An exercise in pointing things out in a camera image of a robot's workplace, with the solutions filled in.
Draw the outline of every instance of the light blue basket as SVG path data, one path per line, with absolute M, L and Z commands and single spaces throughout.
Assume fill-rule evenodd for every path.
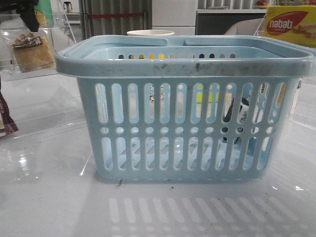
M 263 174 L 315 51 L 246 36 L 97 36 L 61 51 L 98 172 L 112 179 Z

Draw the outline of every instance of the plastic container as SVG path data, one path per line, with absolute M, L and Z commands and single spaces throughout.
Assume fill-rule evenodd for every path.
M 61 51 L 98 172 L 113 179 L 264 173 L 316 51 L 253 36 L 97 36 Z
M 174 35 L 173 31 L 165 30 L 138 30 L 138 31 L 128 31 L 128 36 L 171 36 Z

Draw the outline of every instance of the plastic basket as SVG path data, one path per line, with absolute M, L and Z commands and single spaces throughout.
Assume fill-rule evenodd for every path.
M 60 52 L 97 169 L 114 179 L 263 174 L 315 51 L 237 36 L 97 36 Z

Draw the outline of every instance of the yellow box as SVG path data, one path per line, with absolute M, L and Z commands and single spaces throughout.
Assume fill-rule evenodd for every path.
M 270 6 L 263 36 L 316 48 L 316 6 Z

